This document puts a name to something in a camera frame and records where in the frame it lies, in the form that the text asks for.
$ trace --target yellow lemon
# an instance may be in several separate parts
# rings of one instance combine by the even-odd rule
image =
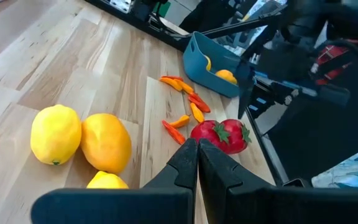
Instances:
[[[31,127],[30,146],[36,158],[46,164],[65,163],[81,141],[81,121],[66,106],[55,105],[40,111]]]
[[[98,170],[119,174],[131,158],[131,137],[111,114],[94,114],[82,123],[81,148]]]
[[[128,185],[116,174],[99,171],[86,186],[87,189],[128,189]]]
[[[226,81],[229,81],[233,84],[237,84],[236,78],[234,78],[233,73],[231,73],[229,70],[220,70],[216,72],[216,75],[223,78]]]
[[[206,60],[208,61],[207,65],[206,65],[206,70],[207,71],[211,71],[211,59],[209,59],[208,56],[204,55],[204,57],[206,58]]]

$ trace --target tomato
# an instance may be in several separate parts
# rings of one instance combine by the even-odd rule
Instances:
[[[191,138],[197,140],[207,139],[226,154],[242,152],[247,148],[249,130],[236,119],[227,119],[221,123],[217,121],[204,121],[193,128]]]

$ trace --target tomato stem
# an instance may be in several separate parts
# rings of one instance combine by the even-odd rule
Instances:
[[[230,136],[230,133],[224,130],[223,124],[219,124],[218,122],[215,122],[214,131],[219,136],[219,141],[224,141],[227,144],[229,144],[228,137]]]
[[[242,140],[246,142],[252,142],[251,138],[249,138],[250,131],[246,128],[245,125],[242,125],[241,131],[242,131]]]

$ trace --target blue plastic bin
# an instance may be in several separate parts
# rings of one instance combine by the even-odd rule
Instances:
[[[210,72],[206,70],[208,61],[204,55],[211,60]],[[223,69],[234,73],[239,62],[237,55],[199,32],[193,33],[183,54],[185,72],[191,80],[230,98],[239,95],[239,87],[215,73]]]

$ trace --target wooden table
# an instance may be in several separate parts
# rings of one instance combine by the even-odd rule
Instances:
[[[132,159],[121,177],[131,188],[153,178],[179,145],[161,120],[190,114],[186,95],[158,81],[180,75],[212,113],[235,118],[238,99],[227,99],[187,79],[182,53],[81,0],[7,0],[0,3],[0,223],[29,223],[33,202],[62,187],[87,185],[96,169],[81,150],[62,166],[39,162],[30,150],[34,116],[57,103],[89,114],[118,116],[131,135]],[[250,128],[248,118],[242,120]],[[196,121],[180,131],[188,136]],[[233,156],[273,183],[254,132]],[[200,186],[196,222],[206,223]]]

